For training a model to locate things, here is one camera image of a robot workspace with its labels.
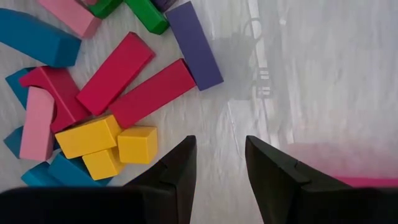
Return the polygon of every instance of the green block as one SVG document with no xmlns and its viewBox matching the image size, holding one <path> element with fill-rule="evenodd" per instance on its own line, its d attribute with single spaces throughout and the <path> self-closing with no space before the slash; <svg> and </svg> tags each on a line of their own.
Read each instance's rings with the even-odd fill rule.
<svg viewBox="0 0 398 224">
<path fill-rule="evenodd" d="M 88 6 L 88 9 L 95 17 L 100 19 L 107 18 L 123 0 L 98 0 L 96 4 Z"/>
<path fill-rule="evenodd" d="M 160 35 L 169 28 L 169 22 L 150 0 L 124 1 L 149 32 Z"/>
</svg>

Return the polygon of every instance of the yellow cube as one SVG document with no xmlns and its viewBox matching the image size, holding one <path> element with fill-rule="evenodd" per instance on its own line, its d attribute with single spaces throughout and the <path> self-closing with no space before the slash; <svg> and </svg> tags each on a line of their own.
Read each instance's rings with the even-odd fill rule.
<svg viewBox="0 0 398 224">
<path fill-rule="evenodd" d="M 83 156 L 88 172 L 93 180 L 101 180 L 119 175 L 125 164 L 120 162 L 119 149 L 112 149 L 94 152 Z"/>
<path fill-rule="evenodd" d="M 120 161 L 149 164 L 157 154 L 157 129 L 133 127 L 118 136 Z"/>
<path fill-rule="evenodd" d="M 94 119 L 55 137 L 68 159 L 116 147 L 122 129 L 113 115 Z"/>
</svg>

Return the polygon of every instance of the light pink block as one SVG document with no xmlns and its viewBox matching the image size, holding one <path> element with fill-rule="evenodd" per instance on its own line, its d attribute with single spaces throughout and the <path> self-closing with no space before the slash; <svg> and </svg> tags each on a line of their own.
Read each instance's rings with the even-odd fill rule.
<svg viewBox="0 0 398 224">
<path fill-rule="evenodd" d="M 94 5 L 97 3 L 97 0 L 84 0 L 88 5 Z"/>
<path fill-rule="evenodd" d="M 335 177 L 352 187 L 398 187 L 398 179 Z"/>
<path fill-rule="evenodd" d="M 53 152 L 54 135 L 50 125 L 54 112 L 54 99 L 47 90 L 29 87 L 25 125 L 22 132 L 21 159 L 46 161 Z"/>
<path fill-rule="evenodd" d="M 82 38 L 94 36 L 101 24 L 92 13 L 76 0 L 38 0 L 39 3 L 64 22 Z"/>
</svg>

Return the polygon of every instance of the toy block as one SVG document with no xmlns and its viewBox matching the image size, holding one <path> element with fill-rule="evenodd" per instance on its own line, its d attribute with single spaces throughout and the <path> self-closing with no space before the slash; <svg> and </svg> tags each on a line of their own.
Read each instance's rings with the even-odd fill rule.
<svg viewBox="0 0 398 224">
<path fill-rule="evenodd" d="M 94 152 L 83 156 L 88 172 L 94 180 L 101 180 L 119 175 L 125 164 L 120 162 L 119 149 L 112 149 Z"/>
<path fill-rule="evenodd" d="M 109 106 L 118 123 L 129 128 L 155 110 L 195 87 L 182 59 L 146 80 Z"/>
<path fill-rule="evenodd" d="M 98 0 L 96 3 L 88 6 L 88 9 L 94 16 L 105 19 L 107 18 L 123 0 Z"/>
<path fill-rule="evenodd" d="M 163 34 L 169 23 L 150 0 L 124 0 L 146 29 L 153 34 Z"/>
<path fill-rule="evenodd" d="M 116 147 L 121 128 L 113 115 L 94 119 L 55 135 L 68 159 Z"/>
<path fill-rule="evenodd" d="M 62 183 L 48 173 L 49 167 L 48 162 L 42 162 L 28 170 L 21 179 L 29 187 L 61 187 Z"/>
<path fill-rule="evenodd" d="M 154 56 L 155 53 L 137 34 L 129 32 L 83 87 L 77 99 L 99 116 Z"/>
<path fill-rule="evenodd" d="M 54 112 L 54 99 L 46 90 L 29 87 L 22 132 L 21 159 L 46 161 L 53 152 L 54 136 L 50 125 Z"/>
<path fill-rule="evenodd" d="M 352 187 L 398 187 L 398 179 L 335 177 Z"/>
<path fill-rule="evenodd" d="M 199 90 L 224 82 L 192 3 L 182 4 L 166 16 Z"/>
<path fill-rule="evenodd" d="M 55 99 L 56 115 L 51 130 L 57 133 L 87 117 L 89 112 L 76 99 L 79 88 L 66 68 L 38 67 L 19 79 L 21 86 L 38 86 Z"/>
<path fill-rule="evenodd" d="M 75 65 L 81 40 L 28 13 L 0 9 L 0 30 L 0 42 L 46 65 Z"/>
<path fill-rule="evenodd" d="M 33 69 L 34 68 L 23 68 L 18 72 L 6 77 L 8 85 L 11 87 L 12 91 L 17 96 L 19 102 L 22 104 L 25 110 L 26 110 L 28 88 L 22 87 L 21 84 L 19 84 L 19 79 L 24 75 L 28 74 Z"/>
<path fill-rule="evenodd" d="M 87 5 L 94 5 L 94 4 L 96 4 L 97 2 L 98 2 L 98 0 L 84 0 L 84 2 L 86 2 L 87 3 Z"/>
<path fill-rule="evenodd" d="M 177 0 L 151 0 L 160 12 L 167 11 Z"/>
<path fill-rule="evenodd" d="M 8 135 L 8 137 L 3 140 L 5 145 L 10 149 L 17 159 L 19 159 L 23 129 L 23 126 L 15 129 L 10 135 Z"/>
<path fill-rule="evenodd" d="M 68 187 L 104 187 L 112 179 L 93 180 L 83 159 L 67 159 L 62 152 L 55 156 L 49 174 Z"/>
<path fill-rule="evenodd" d="M 149 164 L 157 154 L 157 130 L 153 127 L 133 127 L 118 136 L 120 161 Z"/>
<path fill-rule="evenodd" d="M 102 20 L 76 0 L 38 0 L 38 2 L 82 38 L 94 36 Z"/>
</svg>

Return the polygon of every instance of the purple block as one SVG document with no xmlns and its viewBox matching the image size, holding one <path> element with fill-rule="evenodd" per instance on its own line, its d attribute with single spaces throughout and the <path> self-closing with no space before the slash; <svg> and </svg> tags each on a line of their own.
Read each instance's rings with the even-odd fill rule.
<svg viewBox="0 0 398 224">
<path fill-rule="evenodd" d="M 177 0 L 150 0 L 160 12 L 167 11 Z"/>
<path fill-rule="evenodd" d="M 192 3 L 182 4 L 166 12 L 166 16 L 199 90 L 222 83 L 223 77 Z"/>
</svg>

